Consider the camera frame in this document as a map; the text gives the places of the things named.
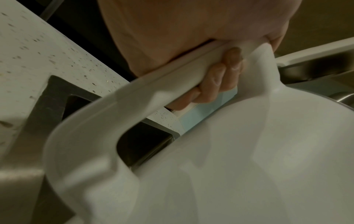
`hand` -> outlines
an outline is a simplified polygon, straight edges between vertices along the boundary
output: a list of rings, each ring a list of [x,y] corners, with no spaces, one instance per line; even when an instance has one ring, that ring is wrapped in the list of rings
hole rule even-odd
[[[130,70],[143,76],[211,39],[267,37],[275,50],[301,0],[98,0],[103,18]],[[198,86],[169,105],[213,101],[237,85],[240,50],[230,49]]]

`speckled countertop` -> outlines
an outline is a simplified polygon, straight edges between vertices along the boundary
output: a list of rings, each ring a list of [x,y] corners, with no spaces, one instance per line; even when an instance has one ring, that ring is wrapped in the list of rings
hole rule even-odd
[[[0,1],[0,157],[26,121],[49,76],[99,96],[128,81],[15,0]],[[148,117],[180,134],[178,118],[162,108]]]

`jug handle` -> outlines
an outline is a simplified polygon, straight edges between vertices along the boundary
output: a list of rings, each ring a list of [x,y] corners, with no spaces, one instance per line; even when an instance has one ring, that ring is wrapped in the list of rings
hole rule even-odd
[[[249,68],[236,96],[267,94],[281,86],[273,51],[265,39],[214,41],[79,110],[61,123],[44,148],[44,170],[61,199],[92,223],[124,223],[135,205],[139,178],[116,153],[122,134],[198,85],[209,66],[232,47]]]

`fingernail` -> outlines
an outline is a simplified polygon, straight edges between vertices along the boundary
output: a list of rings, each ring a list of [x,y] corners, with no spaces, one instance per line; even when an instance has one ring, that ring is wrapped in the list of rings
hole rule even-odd
[[[241,63],[242,63],[242,56],[241,56],[241,49],[236,48],[235,50],[232,51],[230,54],[230,67],[232,70],[240,70],[241,68]]]
[[[217,86],[220,86],[220,85],[221,85],[221,83],[222,83],[222,78],[224,77],[224,74],[225,74],[225,70],[226,70],[225,67],[220,67],[220,68],[218,68],[218,69],[215,71],[214,79],[213,79],[215,85],[217,85]]]
[[[198,98],[198,96],[200,95],[200,92],[197,92],[197,93],[194,93],[193,96],[192,96],[192,100],[195,100],[196,98]]]

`white quartz countertop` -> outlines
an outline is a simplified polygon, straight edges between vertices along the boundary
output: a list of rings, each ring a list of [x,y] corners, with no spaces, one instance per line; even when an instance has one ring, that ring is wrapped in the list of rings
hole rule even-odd
[[[55,75],[99,96],[124,78],[15,0],[0,1],[0,157]],[[180,134],[178,118],[162,108],[149,119]]]

